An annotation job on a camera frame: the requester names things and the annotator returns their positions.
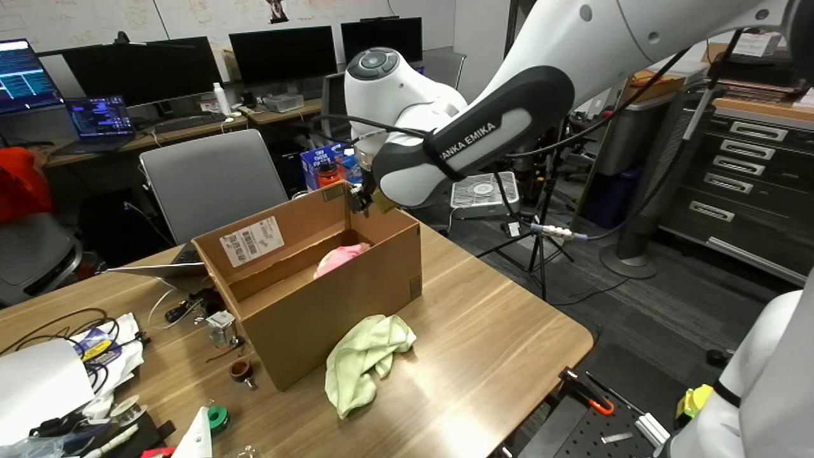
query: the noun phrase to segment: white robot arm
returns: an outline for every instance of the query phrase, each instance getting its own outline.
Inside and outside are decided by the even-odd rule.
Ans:
[[[507,60],[469,106],[450,87],[411,72],[396,51],[368,47],[345,68],[349,115],[429,135],[363,138],[368,127],[350,121],[362,162],[390,200],[423,206],[443,180],[497,159],[631,72],[703,38],[783,26],[790,51],[814,42],[811,3],[536,0]]]

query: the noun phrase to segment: drawer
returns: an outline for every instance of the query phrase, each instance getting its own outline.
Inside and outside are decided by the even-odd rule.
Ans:
[[[659,227],[794,283],[803,280],[814,264],[811,239],[703,194],[679,190]]]
[[[794,149],[814,149],[814,127],[783,127],[771,121],[752,121],[752,120],[733,120],[733,117],[713,117],[708,133],[737,138],[737,139],[757,139],[774,143]]]
[[[722,168],[694,164],[685,180],[690,189],[737,200],[745,206],[765,208],[785,215],[788,222],[811,229],[814,234],[814,194],[765,183],[750,175],[727,172]]]
[[[708,135],[698,159],[722,172],[814,190],[814,153]]]

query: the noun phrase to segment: drawer cabinet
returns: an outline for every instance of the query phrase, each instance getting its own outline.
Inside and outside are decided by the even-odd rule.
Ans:
[[[718,108],[662,229],[788,283],[814,267],[814,111]]]

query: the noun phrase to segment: open cardboard box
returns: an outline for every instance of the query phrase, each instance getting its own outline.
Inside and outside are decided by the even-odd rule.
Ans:
[[[404,211],[350,211],[335,183],[194,239],[227,308],[278,390],[325,364],[362,318],[423,294],[420,224]],[[315,278],[341,243],[372,248]]]

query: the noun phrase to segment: white robot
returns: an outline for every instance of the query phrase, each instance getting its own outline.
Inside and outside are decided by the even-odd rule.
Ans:
[[[396,51],[368,47],[345,68],[353,117],[423,130],[380,133],[350,121],[363,168],[396,206],[423,206],[456,180],[560,121],[570,108],[698,41],[734,28],[783,31],[814,75],[814,0],[536,0],[507,60],[465,103],[411,72]],[[774,299],[734,350],[715,393],[663,454],[814,454],[814,274],[807,293]]]

